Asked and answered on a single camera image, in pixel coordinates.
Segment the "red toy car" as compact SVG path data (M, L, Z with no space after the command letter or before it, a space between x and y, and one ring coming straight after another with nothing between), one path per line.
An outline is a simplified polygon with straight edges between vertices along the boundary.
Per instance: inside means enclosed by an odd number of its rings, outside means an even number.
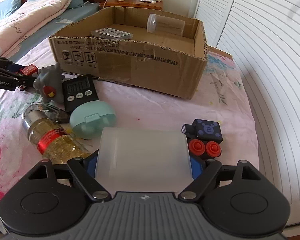
M17 76L21 78L19 84L19 89L21 91L24 91L29 87L33 87L33 83L38 77L38 71L38 68L34 64L19 69Z

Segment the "black toy train red wheels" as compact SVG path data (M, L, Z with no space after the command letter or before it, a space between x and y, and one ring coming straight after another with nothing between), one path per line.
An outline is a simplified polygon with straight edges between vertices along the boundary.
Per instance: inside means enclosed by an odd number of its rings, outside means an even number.
M189 152L194 156L208 160L222 155L223 137L217 121L194 119L192 124L183 124L181 133L185 134Z

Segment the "grey rhino toy figure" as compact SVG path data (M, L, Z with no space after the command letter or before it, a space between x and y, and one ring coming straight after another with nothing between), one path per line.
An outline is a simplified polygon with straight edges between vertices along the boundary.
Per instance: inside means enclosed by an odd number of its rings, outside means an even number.
M34 80L34 89L42 96L44 103L54 101L63 103L62 81L65 79L60 63L42 67L38 71L38 77Z

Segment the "white translucent plastic container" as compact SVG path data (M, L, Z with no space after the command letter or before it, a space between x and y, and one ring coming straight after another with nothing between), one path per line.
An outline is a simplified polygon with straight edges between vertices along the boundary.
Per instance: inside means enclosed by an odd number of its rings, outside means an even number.
M187 139L178 131L104 128L95 179L112 195L178 193L193 181Z

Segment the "mint green oval case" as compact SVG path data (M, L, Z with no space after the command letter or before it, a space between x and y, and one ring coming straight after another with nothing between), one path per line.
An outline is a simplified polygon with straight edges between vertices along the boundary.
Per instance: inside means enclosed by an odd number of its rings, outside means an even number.
M73 134L81 139L94 139L106 127L114 127L116 114L108 103L100 100L90 101L78 106L70 115Z

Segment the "capsule bottle with silver cap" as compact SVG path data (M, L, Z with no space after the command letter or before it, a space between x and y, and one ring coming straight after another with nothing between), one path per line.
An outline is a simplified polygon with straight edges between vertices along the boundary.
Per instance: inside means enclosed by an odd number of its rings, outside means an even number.
M73 158L86 158L90 152L61 126L70 121L62 109L41 102L31 103L22 113L28 140L45 159L65 164Z

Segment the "black digital timer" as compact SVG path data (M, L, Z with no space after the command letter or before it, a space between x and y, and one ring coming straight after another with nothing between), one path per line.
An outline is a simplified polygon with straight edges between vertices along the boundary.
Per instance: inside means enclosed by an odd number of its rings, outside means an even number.
M64 108L71 114L77 107L90 101L99 100L93 76L83 75L62 82Z

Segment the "small grey barcode box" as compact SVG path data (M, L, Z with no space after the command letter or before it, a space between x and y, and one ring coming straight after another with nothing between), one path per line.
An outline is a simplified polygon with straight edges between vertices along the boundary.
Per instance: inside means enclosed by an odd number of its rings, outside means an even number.
M102 28L91 32L93 37L108 39L108 40L130 40L133 38L132 33L113 29L113 28Z

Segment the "clear plastic jar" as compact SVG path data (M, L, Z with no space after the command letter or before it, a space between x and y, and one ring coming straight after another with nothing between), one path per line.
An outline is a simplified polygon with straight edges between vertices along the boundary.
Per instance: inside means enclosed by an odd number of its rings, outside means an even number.
M173 35L183 36L185 21L150 14L147 20L147 31L149 33L165 32Z

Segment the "pink floral folded quilt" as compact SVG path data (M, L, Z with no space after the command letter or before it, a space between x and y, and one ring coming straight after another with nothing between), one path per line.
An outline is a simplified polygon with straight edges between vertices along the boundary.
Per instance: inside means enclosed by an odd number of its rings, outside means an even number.
M10 16L0 20L0 56L10 57L20 43L61 15L71 0L35 0L24 3Z

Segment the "blue pillow far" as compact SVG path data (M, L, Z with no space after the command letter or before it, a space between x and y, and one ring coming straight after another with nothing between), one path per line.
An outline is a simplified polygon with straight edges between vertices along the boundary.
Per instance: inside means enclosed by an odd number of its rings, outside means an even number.
M0 20L13 14L22 5L22 0L5 0L0 2Z

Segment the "pink floral table cloth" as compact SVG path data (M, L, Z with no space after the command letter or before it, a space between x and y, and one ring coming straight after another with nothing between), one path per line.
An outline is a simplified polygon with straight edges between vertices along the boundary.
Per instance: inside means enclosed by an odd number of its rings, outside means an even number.
M224 49L208 49L208 62L191 100L106 81L95 81L95 87L98 97L115 110L119 127L179 131L194 119L217 121L223 137L220 162L233 165L246 159L258 164L255 121L241 71L234 55ZM31 89L0 89L0 200L41 159L21 122L23 110L41 100Z

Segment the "blue bed sheet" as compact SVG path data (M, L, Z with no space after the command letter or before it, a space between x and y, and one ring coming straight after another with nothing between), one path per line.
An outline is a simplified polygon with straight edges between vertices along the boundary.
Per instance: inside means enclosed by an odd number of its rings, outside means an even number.
M22 41L12 52L12 55L7 57L13 62L17 62L21 57L25 56L31 49L35 48L44 39L64 28L68 24L80 21L99 10L99 3L84 3L81 7L66 9L60 16L48 22L30 37Z

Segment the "white louvered closet door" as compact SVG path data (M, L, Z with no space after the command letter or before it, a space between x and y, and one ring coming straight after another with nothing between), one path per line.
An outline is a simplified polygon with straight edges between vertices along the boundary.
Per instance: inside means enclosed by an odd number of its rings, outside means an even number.
M300 0L198 0L209 45L233 56L251 103L259 166L300 224Z

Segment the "wooden nightstand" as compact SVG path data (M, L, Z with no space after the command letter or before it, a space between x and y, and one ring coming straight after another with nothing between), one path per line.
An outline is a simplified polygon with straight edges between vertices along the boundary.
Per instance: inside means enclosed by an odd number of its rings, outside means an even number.
M106 7L132 7L132 8L145 8L153 10L163 10L163 1L156 3L141 2L137 0L106 0L100 3L99 9L104 9Z

